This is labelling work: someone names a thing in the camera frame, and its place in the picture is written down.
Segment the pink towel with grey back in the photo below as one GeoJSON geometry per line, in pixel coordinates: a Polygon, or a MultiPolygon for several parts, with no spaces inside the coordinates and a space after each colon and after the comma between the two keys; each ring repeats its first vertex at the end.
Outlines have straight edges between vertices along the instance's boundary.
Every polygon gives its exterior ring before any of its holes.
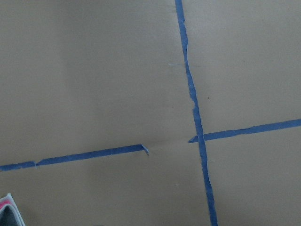
{"type": "Polygon", "coordinates": [[[0,226],[25,226],[11,193],[0,199],[0,226]]]}

